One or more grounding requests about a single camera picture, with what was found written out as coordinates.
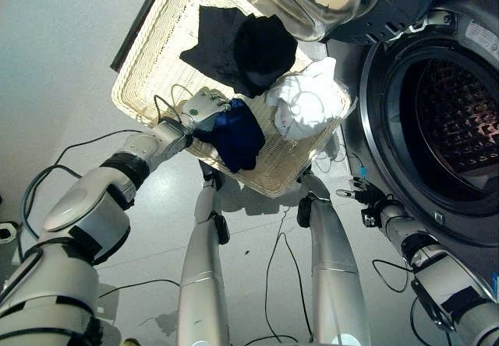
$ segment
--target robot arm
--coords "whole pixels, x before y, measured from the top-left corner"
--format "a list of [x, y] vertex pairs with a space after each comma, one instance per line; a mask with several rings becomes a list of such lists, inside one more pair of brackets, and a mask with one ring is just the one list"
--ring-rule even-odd
[[196, 129], [212, 130], [217, 114], [228, 108], [219, 94], [200, 90], [184, 104], [182, 122], [163, 118], [149, 132], [129, 136], [68, 190], [0, 293], [1, 345], [101, 343], [93, 265], [125, 242], [130, 231], [125, 210], [147, 176], [188, 147]]
[[428, 316], [446, 332], [456, 331], [463, 344], [495, 345], [499, 339], [499, 305], [488, 285], [443, 247], [424, 224], [361, 178], [355, 191], [339, 196], [367, 204], [362, 211], [367, 227], [378, 227], [408, 262], [414, 273], [411, 286]]

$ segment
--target white floor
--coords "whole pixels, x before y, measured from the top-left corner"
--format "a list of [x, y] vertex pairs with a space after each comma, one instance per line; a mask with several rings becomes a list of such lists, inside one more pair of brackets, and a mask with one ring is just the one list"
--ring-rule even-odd
[[[108, 65], [142, 2], [0, 0], [0, 194], [4, 199], [0, 220], [19, 220], [22, 191], [64, 147], [112, 130], [140, 128], [113, 106], [110, 93], [116, 74]], [[125, 136], [77, 148], [63, 164], [84, 173], [107, 158]], [[317, 161], [320, 168], [313, 167], [331, 193], [348, 186], [348, 167], [342, 158], [340, 149], [331, 168], [329, 158]], [[33, 213], [35, 228], [72, 181], [59, 173], [46, 181]], [[179, 280], [201, 183], [197, 160], [187, 153], [163, 164], [148, 178], [129, 211], [132, 233], [128, 241], [97, 267], [102, 291], [150, 279]], [[224, 215], [232, 239], [221, 247], [221, 262], [232, 343], [241, 346], [269, 334], [264, 319], [265, 270], [287, 207], [291, 209], [285, 231], [298, 257], [310, 311], [310, 236], [296, 223], [298, 188], [279, 199], [266, 199], [229, 182], [224, 194]], [[363, 227], [359, 204], [336, 195], [332, 200], [359, 264], [373, 345], [418, 345], [409, 327], [412, 290], [392, 293], [370, 265], [375, 258], [396, 263], [400, 258], [380, 232]], [[33, 243], [24, 234], [25, 248]], [[12, 251], [12, 245], [0, 248], [2, 272], [9, 270]], [[393, 285], [403, 284], [405, 278], [392, 270], [386, 277]], [[117, 345], [126, 337], [136, 337], [144, 346], [175, 344], [177, 299], [178, 289], [167, 283], [127, 288], [108, 296], [99, 304], [101, 317], [108, 320], [104, 344]], [[269, 318], [278, 333], [307, 340], [296, 272], [283, 245], [271, 268]], [[420, 307], [416, 326], [427, 342], [446, 344]]]

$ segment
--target white wicker basket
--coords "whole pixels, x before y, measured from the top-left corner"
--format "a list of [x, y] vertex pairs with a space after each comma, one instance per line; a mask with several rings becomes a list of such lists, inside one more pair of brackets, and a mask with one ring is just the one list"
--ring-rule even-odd
[[[341, 123], [335, 120], [318, 136], [286, 142], [274, 126], [276, 108], [268, 107], [264, 97], [249, 99], [234, 94], [231, 87], [214, 81], [179, 59], [180, 53], [197, 44], [199, 6], [239, 7], [246, 15], [258, 11], [246, 0], [156, 0], [138, 33], [112, 90], [115, 105], [146, 126], [156, 122], [153, 96], [162, 96], [175, 109], [190, 98], [181, 88], [173, 90], [174, 83], [185, 86], [192, 93], [202, 87], [220, 90], [227, 98], [240, 97], [249, 106], [265, 135], [265, 146], [257, 157], [252, 171], [231, 173], [217, 151], [209, 144], [195, 139], [187, 149], [192, 155], [243, 184], [270, 197], [280, 196], [299, 175], [310, 158], [322, 148], [332, 132]], [[291, 71], [299, 71], [310, 64], [300, 50]], [[350, 100], [345, 97], [345, 112]]]

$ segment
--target white towel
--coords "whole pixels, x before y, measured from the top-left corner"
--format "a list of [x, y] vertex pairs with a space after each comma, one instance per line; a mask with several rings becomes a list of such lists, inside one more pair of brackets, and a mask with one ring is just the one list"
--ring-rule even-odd
[[274, 123], [284, 140], [315, 136], [333, 118], [344, 118], [346, 91], [334, 81], [335, 65], [334, 58], [314, 62], [267, 91], [266, 103], [278, 107]]

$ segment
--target navy blue cloth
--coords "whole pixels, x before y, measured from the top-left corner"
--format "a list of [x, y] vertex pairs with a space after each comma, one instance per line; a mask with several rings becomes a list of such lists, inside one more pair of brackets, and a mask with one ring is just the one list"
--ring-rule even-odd
[[265, 144], [265, 137], [250, 108], [242, 99], [230, 101], [231, 111], [221, 113], [211, 132], [195, 132], [194, 136], [211, 143], [227, 168], [254, 169], [257, 155]]

